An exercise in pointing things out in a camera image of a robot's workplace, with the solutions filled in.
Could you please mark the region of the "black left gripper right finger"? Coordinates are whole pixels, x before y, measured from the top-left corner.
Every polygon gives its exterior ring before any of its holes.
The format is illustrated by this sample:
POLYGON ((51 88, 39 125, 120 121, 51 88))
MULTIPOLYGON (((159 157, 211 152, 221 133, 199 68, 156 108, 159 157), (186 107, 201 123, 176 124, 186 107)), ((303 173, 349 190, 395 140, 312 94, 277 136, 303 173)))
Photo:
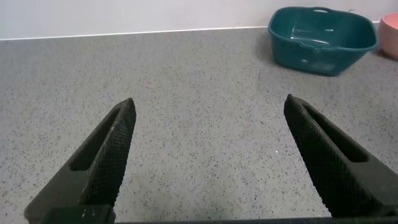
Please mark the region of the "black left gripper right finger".
POLYGON ((333 217, 397 216, 397 173, 303 99, 288 95, 284 116, 333 217))

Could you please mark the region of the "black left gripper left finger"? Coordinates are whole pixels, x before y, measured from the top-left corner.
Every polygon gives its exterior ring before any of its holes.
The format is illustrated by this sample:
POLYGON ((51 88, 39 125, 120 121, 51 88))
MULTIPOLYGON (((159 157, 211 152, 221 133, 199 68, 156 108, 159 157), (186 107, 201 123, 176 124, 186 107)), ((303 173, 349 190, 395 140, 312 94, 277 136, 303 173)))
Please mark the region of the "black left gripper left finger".
POLYGON ((136 109, 132 98, 116 106, 24 210, 29 223, 114 223, 136 109))

